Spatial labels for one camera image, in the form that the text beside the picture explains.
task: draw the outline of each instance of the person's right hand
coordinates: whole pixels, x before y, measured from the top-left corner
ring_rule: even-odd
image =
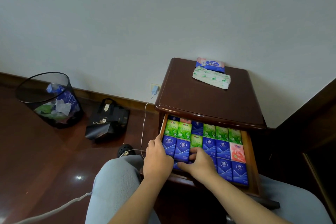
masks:
[[[195,162],[192,164],[179,162],[177,166],[205,185],[214,175],[218,175],[212,158],[200,147],[191,148],[190,152],[193,154],[190,155],[189,159],[195,160]]]

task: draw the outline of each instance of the hand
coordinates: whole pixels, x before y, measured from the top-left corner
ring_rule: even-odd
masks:
[[[148,142],[146,157],[143,160],[143,176],[145,179],[156,179],[162,184],[173,170],[174,160],[166,155],[162,146],[161,135]]]
[[[212,158],[200,147],[191,148],[190,152],[193,154],[190,155],[189,159],[195,160],[195,162],[193,164],[179,162],[177,166],[191,174],[200,183],[206,185],[209,179],[218,175]]]

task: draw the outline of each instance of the leg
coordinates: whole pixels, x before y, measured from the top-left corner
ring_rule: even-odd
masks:
[[[140,185],[139,170],[144,161],[139,155],[112,159],[97,174],[87,209],[86,224],[107,224]],[[154,210],[149,223],[160,223]]]
[[[294,224],[332,224],[321,201],[308,190],[259,176],[266,196],[280,203],[280,209],[273,210],[278,216]]]

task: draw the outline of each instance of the tabletop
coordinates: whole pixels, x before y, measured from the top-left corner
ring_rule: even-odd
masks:
[[[225,66],[228,90],[194,79],[196,61],[173,58],[155,102],[159,112],[236,129],[267,128],[245,69]]]

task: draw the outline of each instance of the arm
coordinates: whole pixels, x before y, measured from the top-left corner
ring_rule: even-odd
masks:
[[[197,147],[190,151],[194,153],[190,156],[190,160],[195,159],[195,162],[193,164],[179,162],[179,168],[190,173],[196,180],[204,184],[237,224],[290,223],[220,177],[214,168],[211,157],[204,150]]]
[[[174,164],[173,158],[166,155],[160,135],[149,141],[143,161],[143,181],[108,224],[148,223],[155,200]]]

